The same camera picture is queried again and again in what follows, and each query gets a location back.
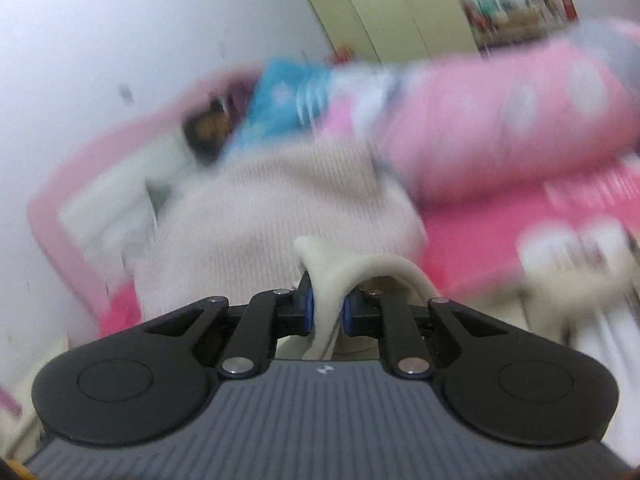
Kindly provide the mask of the beige zip jacket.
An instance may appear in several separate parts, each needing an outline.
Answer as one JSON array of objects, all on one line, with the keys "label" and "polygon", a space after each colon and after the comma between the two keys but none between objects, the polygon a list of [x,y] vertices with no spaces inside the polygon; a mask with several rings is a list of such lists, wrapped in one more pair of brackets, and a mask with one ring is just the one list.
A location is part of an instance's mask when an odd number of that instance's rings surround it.
[{"label": "beige zip jacket", "polygon": [[[299,237],[294,247],[314,295],[314,328],[306,337],[279,342],[280,358],[333,356],[343,302],[359,285],[379,282],[421,304],[440,294],[415,264],[399,256],[345,252],[312,236]],[[639,348],[639,248],[632,237],[604,226],[582,234],[541,231],[521,242],[520,263],[521,274],[506,284],[457,292],[454,299],[534,334],[567,341],[605,364],[632,362]]]}]

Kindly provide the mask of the beige white houndstooth blanket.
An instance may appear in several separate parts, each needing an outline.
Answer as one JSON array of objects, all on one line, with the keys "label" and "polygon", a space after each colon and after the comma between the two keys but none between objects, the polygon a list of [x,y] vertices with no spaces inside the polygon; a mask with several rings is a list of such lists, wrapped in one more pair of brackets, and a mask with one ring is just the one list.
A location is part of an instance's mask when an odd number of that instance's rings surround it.
[{"label": "beige white houndstooth blanket", "polygon": [[209,296],[245,304],[296,284],[294,242],[418,261],[426,232],[366,144],[295,141],[235,155],[169,195],[134,289],[145,321]]}]

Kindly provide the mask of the hot pink floral bedsheet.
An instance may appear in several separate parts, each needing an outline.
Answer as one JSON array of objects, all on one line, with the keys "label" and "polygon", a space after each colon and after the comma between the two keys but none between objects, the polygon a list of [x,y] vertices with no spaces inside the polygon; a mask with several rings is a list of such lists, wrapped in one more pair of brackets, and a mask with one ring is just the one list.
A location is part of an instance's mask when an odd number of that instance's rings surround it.
[{"label": "hot pink floral bedsheet", "polygon": [[[158,215],[172,191],[167,184],[146,186],[158,225]],[[417,263],[436,289],[454,296],[490,285],[506,284],[521,274],[520,244],[541,231],[567,230],[573,234],[600,228],[634,234],[639,213],[634,207],[612,211],[570,211],[552,203],[544,188],[497,196],[475,204],[460,204],[433,212],[419,212],[426,245]],[[129,299],[142,318],[134,279]]]}]

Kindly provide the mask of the pink floral rolled duvet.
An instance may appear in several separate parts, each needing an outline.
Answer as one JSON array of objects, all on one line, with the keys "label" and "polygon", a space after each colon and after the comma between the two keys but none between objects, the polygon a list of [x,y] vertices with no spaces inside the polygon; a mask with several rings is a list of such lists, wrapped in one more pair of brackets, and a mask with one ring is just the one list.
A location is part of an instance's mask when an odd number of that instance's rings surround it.
[{"label": "pink floral rolled duvet", "polygon": [[318,131],[370,144],[422,205],[597,166],[639,142],[639,27],[584,21],[487,58],[346,68]]}]

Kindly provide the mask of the pink headboard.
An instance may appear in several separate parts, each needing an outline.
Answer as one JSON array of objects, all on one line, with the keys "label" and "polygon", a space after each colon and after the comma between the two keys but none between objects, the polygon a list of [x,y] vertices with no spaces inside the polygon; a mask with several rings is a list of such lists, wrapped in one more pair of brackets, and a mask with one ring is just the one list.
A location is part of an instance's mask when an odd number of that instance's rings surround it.
[{"label": "pink headboard", "polygon": [[93,318],[110,314],[114,298],[132,283],[132,260],[152,237],[148,183],[178,188],[206,173],[186,144],[183,121],[216,96],[246,89],[259,73],[257,65],[218,70],[160,110],[99,134],[29,202],[32,234]]}]

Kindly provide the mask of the pale yellow wardrobe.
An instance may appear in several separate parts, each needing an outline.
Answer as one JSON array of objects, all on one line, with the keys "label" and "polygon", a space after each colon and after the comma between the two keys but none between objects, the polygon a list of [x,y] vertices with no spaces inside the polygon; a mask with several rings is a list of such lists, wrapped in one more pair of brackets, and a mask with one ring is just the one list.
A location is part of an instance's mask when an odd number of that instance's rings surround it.
[{"label": "pale yellow wardrobe", "polygon": [[401,63],[477,52],[462,0],[309,0],[336,50]]}]

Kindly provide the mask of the clutter on side table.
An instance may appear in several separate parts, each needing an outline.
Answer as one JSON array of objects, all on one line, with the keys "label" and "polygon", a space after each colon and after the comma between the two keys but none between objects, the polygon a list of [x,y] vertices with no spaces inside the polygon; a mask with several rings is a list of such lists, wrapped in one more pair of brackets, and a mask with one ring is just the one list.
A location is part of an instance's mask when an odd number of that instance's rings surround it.
[{"label": "clutter on side table", "polygon": [[464,0],[480,52],[530,44],[579,21],[573,0]]}]

